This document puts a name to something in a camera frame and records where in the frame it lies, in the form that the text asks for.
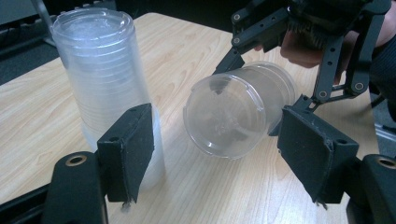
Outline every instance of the black plastic part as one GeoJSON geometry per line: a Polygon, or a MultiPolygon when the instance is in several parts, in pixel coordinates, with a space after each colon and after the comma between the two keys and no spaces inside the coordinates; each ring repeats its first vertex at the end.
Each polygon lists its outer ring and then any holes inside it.
{"type": "Polygon", "coordinates": [[[347,222],[349,224],[373,224],[374,218],[370,209],[364,209],[352,200],[346,206],[347,222]]]}
{"type": "Polygon", "coordinates": [[[243,32],[233,36],[233,47],[244,54],[261,45],[265,52],[282,44],[288,30],[289,14],[285,8],[280,8],[243,32]]]}
{"type": "Polygon", "coordinates": [[[127,110],[99,139],[96,154],[110,202],[137,201],[153,150],[151,104],[127,110]]]}
{"type": "Polygon", "coordinates": [[[237,10],[232,16],[231,21],[233,22],[233,30],[235,32],[240,31],[243,27],[249,26],[251,23],[255,22],[252,16],[255,14],[255,11],[260,11],[263,15],[265,12],[262,10],[262,5],[264,2],[269,2],[265,0],[253,0],[247,3],[247,5],[239,10],[237,10]]]}
{"type": "Polygon", "coordinates": [[[245,62],[238,50],[230,49],[216,67],[216,71],[213,73],[213,75],[241,68],[244,64],[245,62]]]}
{"type": "Polygon", "coordinates": [[[0,206],[0,223],[39,223],[49,185],[32,190],[0,206]]]}
{"type": "Polygon", "coordinates": [[[320,63],[313,93],[315,102],[325,103],[332,94],[332,83],[337,72],[338,60],[341,55],[343,36],[329,36],[323,58],[320,63]]]}
{"type": "Polygon", "coordinates": [[[369,87],[369,72],[375,43],[378,39],[384,15],[365,18],[365,29],[356,41],[348,67],[346,69],[345,95],[356,96],[369,87]]]}
{"type": "Polygon", "coordinates": [[[343,183],[345,192],[349,195],[350,201],[353,202],[361,211],[371,213],[370,204],[367,200],[366,192],[361,183],[361,160],[358,158],[349,163],[344,171],[343,183]]]}
{"type": "Polygon", "coordinates": [[[43,224],[108,223],[96,156],[76,152],[60,159],[49,185],[43,224]]]}
{"type": "Polygon", "coordinates": [[[277,147],[313,202],[341,202],[343,172],[359,147],[355,141],[311,111],[285,106],[277,147]]]}
{"type": "Polygon", "coordinates": [[[375,223],[396,223],[396,160],[368,155],[360,172],[375,223]]]}

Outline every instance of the gray floor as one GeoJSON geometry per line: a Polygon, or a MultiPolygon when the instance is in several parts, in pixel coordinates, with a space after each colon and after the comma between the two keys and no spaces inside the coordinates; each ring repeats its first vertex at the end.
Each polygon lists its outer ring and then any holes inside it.
{"type": "MultiPolygon", "coordinates": [[[[20,29],[0,30],[0,85],[59,56],[55,47],[42,40],[44,36],[46,29],[40,21],[20,29]]],[[[374,114],[380,153],[396,157],[396,134],[389,131],[396,128],[396,123],[390,118],[386,102],[375,107],[374,114]]]]}

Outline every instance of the screw hole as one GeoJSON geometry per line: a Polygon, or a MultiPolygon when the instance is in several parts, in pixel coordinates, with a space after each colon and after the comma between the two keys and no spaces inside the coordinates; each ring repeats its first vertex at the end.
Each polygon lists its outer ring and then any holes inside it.
{"type": "Polygon", "coordinates": [[[326,91],[321,91],[321,92],[319,93],[319,96],[320,96],[320,97],[326,97],[326,96],[327,96],[327,92],[326,92],[326,91]]]}
{"type": "Polygon", "coordinates": [[[66,166],[78,166],[78,165],[84,163],[84,161],[86,161],[86,160],[87,160],[87,157],[84,155],[73,156],[66,161],[66,166]]]}
{"type": "Polygon", "coordinates": [[[377,161],[380,165],[385,166],[389,169],[396,169],[395,161],[392,161],[392,160],[389,160],[386,158],[379,158],[377,161]]]}
{"type": "Polygon", "coordinates": [[[361,91],[361,90],[363,90],[363,88],[364,88],[364,85],[362,83],[356,83],[356,85],[355,85],[356,90],[361,91]]]}

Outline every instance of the wooden table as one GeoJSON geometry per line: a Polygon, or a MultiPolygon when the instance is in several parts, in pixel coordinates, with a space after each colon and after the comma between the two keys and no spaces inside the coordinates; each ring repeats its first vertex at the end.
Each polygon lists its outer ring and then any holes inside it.
{"type": "MultiPolygon", "coordinates": [[[[268,137],[243,159],[202,153],[187,136],[182,108],[194,83],[213,73],[231,47],[231,34],[187,21],[147,14],[135,21],[148,89],[161,114],[166,175],[139,195],[130,212],[108,203],[110,223],[345,223],[347,196],[326,211],[268,137]]],[[[251,51],[246,62],[266,60],[288,70],[311,95],[317,68],[282,59],[278,49],[251,51]]],[[[377,153],[369,94],[321,106],[317,115],[360,143],[359,157],[377,153]]],[[[0,203],[50,182],[54,163],[90,150],[60,59],[0,87],[0,203]]]]}

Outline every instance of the transparent cup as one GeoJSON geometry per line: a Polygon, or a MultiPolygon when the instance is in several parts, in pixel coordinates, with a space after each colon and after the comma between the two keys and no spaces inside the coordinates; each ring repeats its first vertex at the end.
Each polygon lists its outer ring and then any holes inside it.
{"type": "Polygon", "coordinates": [[[184,107],[184,124],[206,154],[238,159],[276,127],[283,106],[297,96],[286,70],[274,63],[249,63],[196,83],[184,107]]]}
{"type": "MultiPolygon", "coordinates": [[[[151,103],[133,20],[123,12],[82,8],[58,16],[51,33],[78,104],[82,132],[95,151],[96,142],[125,111],[151,103]]],[[[144,177],[149,184],[141,189],[155,185],[164,173],[160,116],[152,108],[155,148],[144,177]]]]}

